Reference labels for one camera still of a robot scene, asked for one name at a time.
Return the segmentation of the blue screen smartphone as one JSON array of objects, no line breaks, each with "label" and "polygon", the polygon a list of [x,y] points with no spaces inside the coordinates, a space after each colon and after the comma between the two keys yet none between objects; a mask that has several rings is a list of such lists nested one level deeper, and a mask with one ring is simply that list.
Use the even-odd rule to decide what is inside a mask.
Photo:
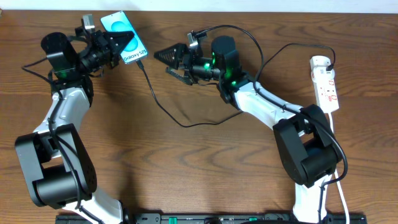
[{"label": "blue screen smartphone", "polygon": [[100,21],[105,30],[116,37],[119,55],[125,64],[142,60],[148,56],[147,48],[124,11],[104,16]]}]

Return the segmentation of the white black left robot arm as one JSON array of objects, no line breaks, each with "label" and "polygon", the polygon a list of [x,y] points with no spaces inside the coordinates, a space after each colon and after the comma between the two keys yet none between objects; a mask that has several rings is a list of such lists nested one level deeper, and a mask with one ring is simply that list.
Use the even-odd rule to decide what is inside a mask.
[{"label": "white black left robot arm", "polygon": [[75,35],[61,32],[41,41],[51,70],[52,105],[36,129],[15,141],[25,183],[33,203],[77,213],[90,223],[135,223],[121,201],[97,184],[94,165],[78,134],[93,102],[92,78],[118,65],[120,54],[134,38],[131,31],[103,32],[78,27]]}]

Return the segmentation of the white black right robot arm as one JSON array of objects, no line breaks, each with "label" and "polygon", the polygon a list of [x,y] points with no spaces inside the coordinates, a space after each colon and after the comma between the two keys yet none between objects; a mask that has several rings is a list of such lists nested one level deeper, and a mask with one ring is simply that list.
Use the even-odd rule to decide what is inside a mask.
[{"label": "white black right robot arm", "polygon": [[337,173],[346,155],[335,138],[331,113],[338,109],[333,69],[335,60],[321,55],[311,58],[311,78],[317,102],[303,107],[267,91],[258,76],[244,71],[234,39],[213,39],[211,57],[201,49],[202,35],[190,34],[188,43],[157,51],[154,57],[167,73],[187,85],[207,81],[215,84],[221,98],[237,110],[249,113],[271,128],[282,165],[295,183],[293,214],[298,222],[326,220],[326,189],[345,177]]}]

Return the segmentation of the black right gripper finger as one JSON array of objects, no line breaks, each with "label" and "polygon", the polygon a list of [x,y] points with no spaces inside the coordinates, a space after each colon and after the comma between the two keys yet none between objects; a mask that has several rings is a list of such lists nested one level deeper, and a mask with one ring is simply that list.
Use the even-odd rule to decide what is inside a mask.
[{"label": "black right gripper finger", "polygon": [[154,58],[169,67],[179,67],[185,54],[188,54],[187,45],[177,43],[171,47],[155,52]]},{"label": "black right gripper finger", "polygon": [[179,73],[177,73],[176,69],[173,69],[173,68],[170,68],[170,67],[167,67],[165,69],[165,71],[169,75],[175,77],[177,80],[181,81],[182,83],[184,83],[186,85],[193,85],[194,84],[194,79],[191,76],[190,71],[187,70],[187,69],[184,70],[184,74],[183,75],[180,75]]}]

